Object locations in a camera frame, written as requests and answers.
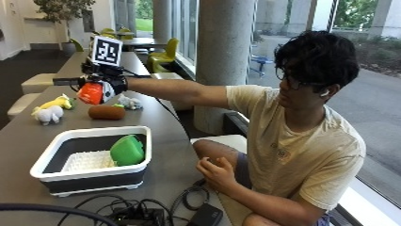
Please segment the brown toy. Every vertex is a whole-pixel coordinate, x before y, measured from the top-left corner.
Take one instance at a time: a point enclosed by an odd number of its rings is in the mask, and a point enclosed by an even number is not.
[[[121,120],[125,116],[125,109],[120,106],[95,105],[88,110],[93,120]]]

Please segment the white plush toy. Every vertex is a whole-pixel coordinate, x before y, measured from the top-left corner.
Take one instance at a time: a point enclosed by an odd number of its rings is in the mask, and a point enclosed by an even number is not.
[[[127,97],[123,93],[120,93],[117,103],[123,105],[125,109],[136,110],[141,108],[140,100],[136,98]]]
[[[40,109],[35,112],[35,118],[43,125],[48,125],[51,121],[59,123],[63,115],[64,110],[59,105],[49,106],[47,109]]]

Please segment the window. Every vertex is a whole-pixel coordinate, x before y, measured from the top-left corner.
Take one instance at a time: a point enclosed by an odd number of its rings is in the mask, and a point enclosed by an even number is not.
[[[300,0],[258,1],[252,54],[273,59],[278,44],[286,43],[308,26],[326,30],[330,20],[330,32],[353,41],[361,72],[328,105],[346,118],[368,145],[358,179],[400,208],[401,26],[394,19],[400,19],[394,2],[317,1],[312,22],[306,18],[309,8],[300,6]],[[248,83],[277,88],[273,64],[264,64],[265,76],[258,73],[260,66],[261,63],[250,61]]]
[[[115,13],[116,30],[127,27],[137,37],[153,37],[152,0],[115,0]]]
[[[173,36],[180,39],[179,52],[195,64],[199,31],[199,0],[173,1]]]

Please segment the man's right arm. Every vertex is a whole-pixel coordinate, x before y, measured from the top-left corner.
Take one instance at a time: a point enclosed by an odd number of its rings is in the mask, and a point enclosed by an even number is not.
[[[147,79],[127,77],[128,90],[160,99],[189,105],[228,109],[225,86],[205,86],[181,79]]]

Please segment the green plastic toy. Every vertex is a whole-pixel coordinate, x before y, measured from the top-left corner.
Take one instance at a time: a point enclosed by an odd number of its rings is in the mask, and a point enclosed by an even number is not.
[[[111,148],[111,156],[119,167],[141,163],[145,153],[140,140],[133,135],[123,137]]]

